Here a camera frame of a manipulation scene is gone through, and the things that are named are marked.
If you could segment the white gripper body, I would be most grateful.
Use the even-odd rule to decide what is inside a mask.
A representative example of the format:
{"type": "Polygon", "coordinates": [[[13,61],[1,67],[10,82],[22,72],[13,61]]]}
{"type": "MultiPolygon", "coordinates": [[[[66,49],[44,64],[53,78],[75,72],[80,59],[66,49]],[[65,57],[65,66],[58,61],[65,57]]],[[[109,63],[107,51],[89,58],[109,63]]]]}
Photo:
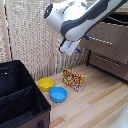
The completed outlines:
{"type": "Polygon", "coordinates": [[[77,41],[68,41],[64,39],[60,44],[59,50],[63,53],[66,53],[68,56],[71,56],[75,51],[77,45],[79,44],[79,40],[77,41]]]}

